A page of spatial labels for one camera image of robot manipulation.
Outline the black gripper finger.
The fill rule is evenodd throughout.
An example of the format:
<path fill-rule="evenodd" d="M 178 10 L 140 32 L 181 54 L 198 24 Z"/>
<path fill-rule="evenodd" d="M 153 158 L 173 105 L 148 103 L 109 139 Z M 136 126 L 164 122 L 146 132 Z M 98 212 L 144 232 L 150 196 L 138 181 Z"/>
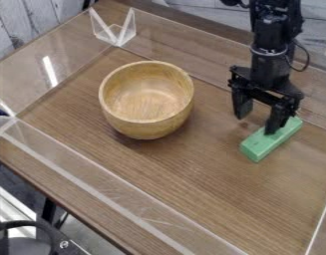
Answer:
<path fill-rule="evenodd" d="M 240 87 L 232 88 L 233 111 L 236 117 L 243 120 L 253 110 L 253 97 Z"/>
<path fill-rule="evenodd" d="M 285 127 L 293 116 L 293 106 L 288 102 L 280 102 L 272 107 L 271 116 L 265 124 L 265 134 L 276 134 Z"/>

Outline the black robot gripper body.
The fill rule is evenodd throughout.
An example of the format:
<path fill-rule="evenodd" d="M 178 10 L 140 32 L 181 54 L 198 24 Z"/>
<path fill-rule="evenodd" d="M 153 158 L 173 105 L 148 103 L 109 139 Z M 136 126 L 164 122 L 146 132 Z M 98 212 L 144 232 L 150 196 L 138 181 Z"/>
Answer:
<path fill-rule="evenodd" d="M 289 80 L 292 70 L 293 48 L 281 51 L 251 47 L 252 65 L 249 67 L 232 66 L 232 78 L 228 81 L 231 88 L 247 90 L 255 101 L 273 107 L 280 102 L 293 106 L 293 114 L 300 107 L 304 93 Z"/>

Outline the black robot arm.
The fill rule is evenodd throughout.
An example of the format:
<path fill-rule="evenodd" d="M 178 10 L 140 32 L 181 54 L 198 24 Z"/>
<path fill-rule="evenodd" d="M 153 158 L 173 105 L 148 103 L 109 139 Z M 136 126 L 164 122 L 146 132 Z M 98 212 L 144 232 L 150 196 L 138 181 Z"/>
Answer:
<path fill-rule="evenodd" d="M 269 105 L 264 133 L 272 135 L 296 116 L 304 99 L 304 93 L 291 82 L 291 72 L 304 72 L 311 63 L 309 52 L 296 40 L 304 24 L 301 0 L 220 1 L 249 10 L 253 32 L 252 64 L 233 65 L 229 69 L 235 115 L 244 119 L 253 110 L 253 101 Z"/>

